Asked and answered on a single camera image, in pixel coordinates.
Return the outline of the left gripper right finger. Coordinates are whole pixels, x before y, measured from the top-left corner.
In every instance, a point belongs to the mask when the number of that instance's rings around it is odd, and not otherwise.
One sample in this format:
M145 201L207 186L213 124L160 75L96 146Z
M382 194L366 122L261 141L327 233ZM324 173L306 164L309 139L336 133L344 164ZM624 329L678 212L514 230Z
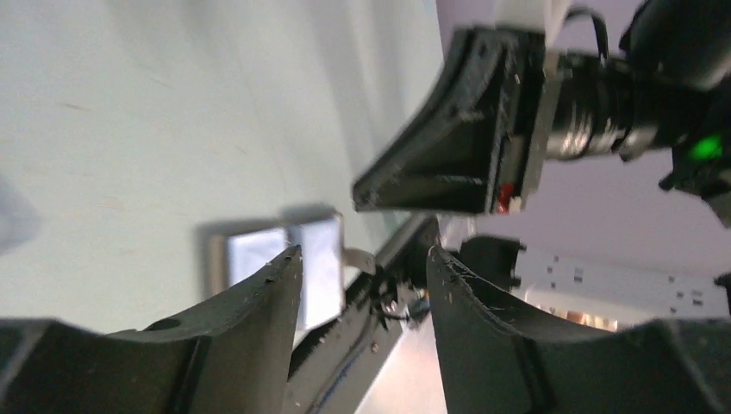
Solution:
M426 274L451 413L727 413L727 318L611 333L533 307L432 247Z

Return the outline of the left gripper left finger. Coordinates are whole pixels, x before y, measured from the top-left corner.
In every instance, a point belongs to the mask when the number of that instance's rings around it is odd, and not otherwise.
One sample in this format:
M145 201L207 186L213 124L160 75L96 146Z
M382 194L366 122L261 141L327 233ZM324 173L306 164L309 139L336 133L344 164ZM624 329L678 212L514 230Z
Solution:
M278 413L298 308L251 279L143 330L1 322L4 413Z

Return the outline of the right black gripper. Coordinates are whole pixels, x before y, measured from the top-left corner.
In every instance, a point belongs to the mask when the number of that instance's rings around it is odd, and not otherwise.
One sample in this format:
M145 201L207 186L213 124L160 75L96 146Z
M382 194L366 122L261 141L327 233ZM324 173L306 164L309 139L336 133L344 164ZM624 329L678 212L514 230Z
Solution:
M626 60L546 50L541 34L517 29L459 28L423 106L354 181L353 206L495 214L522 188L535 121L538 160L629 161L682 145L708 108L707 91Z

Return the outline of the grey felt card holder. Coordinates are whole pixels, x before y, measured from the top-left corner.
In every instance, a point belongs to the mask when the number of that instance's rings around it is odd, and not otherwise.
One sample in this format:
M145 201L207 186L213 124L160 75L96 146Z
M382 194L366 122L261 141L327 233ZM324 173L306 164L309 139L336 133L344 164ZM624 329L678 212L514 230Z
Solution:
M206 253L212 294L251 279L293 280L289 296L298 308L298 331L320 328L342 315L348 269L370 276L378 272L373 253L346 245L343 215L333 209L221 229L210 236Z

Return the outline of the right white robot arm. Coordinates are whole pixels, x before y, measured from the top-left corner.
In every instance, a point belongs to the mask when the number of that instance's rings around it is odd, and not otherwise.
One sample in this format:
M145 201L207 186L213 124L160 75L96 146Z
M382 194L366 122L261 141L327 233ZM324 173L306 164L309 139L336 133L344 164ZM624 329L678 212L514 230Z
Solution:
M638 323L653 317L725 317L712 272L730 262L730 233L688 196L657 187L668 152L624 164L610 158L542 172L536 198L512 216L440 213L440 244L466 255L478 236L516 242L519 298L545 309Z

